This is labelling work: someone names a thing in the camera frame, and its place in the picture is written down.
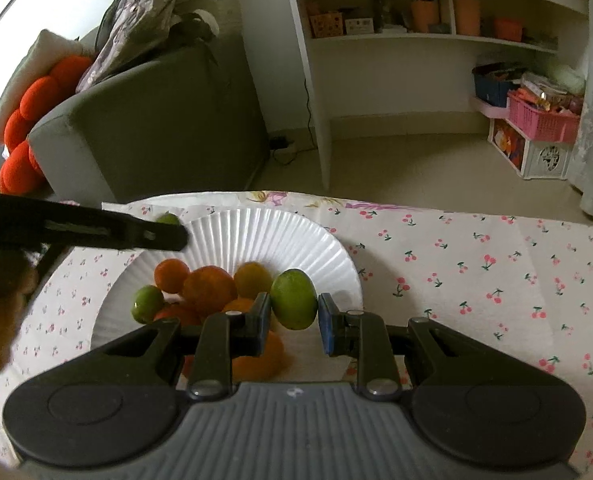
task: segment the red cushion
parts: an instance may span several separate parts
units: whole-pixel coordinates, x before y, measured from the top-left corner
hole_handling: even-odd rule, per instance
[[[27,121],[38,121],[66,98],[56,79],[46,75],[32,83],[20,99],[20,114]]]
[[[8,122],[5,125],[3,134],[3,142],[5,142],[10,153],[26,139],[34,124],[35,123],[26,121],[20,114],[18,108],[12,112],[12,115],[10,115]]]
[[[43,174],[43,171],[41,170],[41,167],[39,166],[38,162],[36,161],[36,157],[34,156],[34,152],[32,151],[32,148],[30,148],[28,150],[28,156],[30,157],[30,166],[32,166],[32,169],[34,171],[36,171],[40,176],[45,177],[45,175]]]
[[[4,167],[5,167],[5,163],[3,163],[3,165],[1,166],[1,169],[0,169],[0,193],[4,194],[4,195],[9,195],[9,194],[11,194],[10,190],[5,185],[5,181],[3,180],[3,168]]]
[[[12,195],[23,195],[41,187],[45,178],[30,164],[30,145],[26,140],[20,143],[10,158],[3,163],[1,176],[5,188]]]
[[[91,64],[92,60],[89,57],[64,57],[50,70],[50,75],[58,81],[65,96],[70,97],[74,95],[79,79]]]

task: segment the blurry hand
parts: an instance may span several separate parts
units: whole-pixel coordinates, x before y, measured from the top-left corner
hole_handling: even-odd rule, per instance
[[[19,251],[0,251],[0,370],[10,359],[26,306],[25,295],[36,287],[36,271]]]

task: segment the metal screw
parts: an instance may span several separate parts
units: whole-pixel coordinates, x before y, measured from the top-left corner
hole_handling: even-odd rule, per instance
[[[223,393],[223,385],[216,379],[204,379],[192,384],[190,393],[195,397],[216,397]]]
[[[377,397],[393,395],[399,391],[399,385],[391,379],[372,379],[367,384],[367,390]]]

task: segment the blue storage box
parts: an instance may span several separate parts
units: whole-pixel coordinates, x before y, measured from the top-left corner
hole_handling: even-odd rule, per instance
[[[516,63],[494,63],[491,65],[477,66],[471,73],[474,76],[476,97],[499,108],[507,107],[507,92],[515,90],[518,84],[512,79],[520,78],[527,69]],[[507,74],[507,79],[499,81],[498,77]]]

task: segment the pink basket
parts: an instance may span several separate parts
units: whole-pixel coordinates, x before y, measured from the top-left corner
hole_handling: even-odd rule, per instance
[[[535,110],[516,97],[514,92],[509,92],[507,97],[509,97],[509,120],[529,139],[568,144],[576,141],[580,117]]]

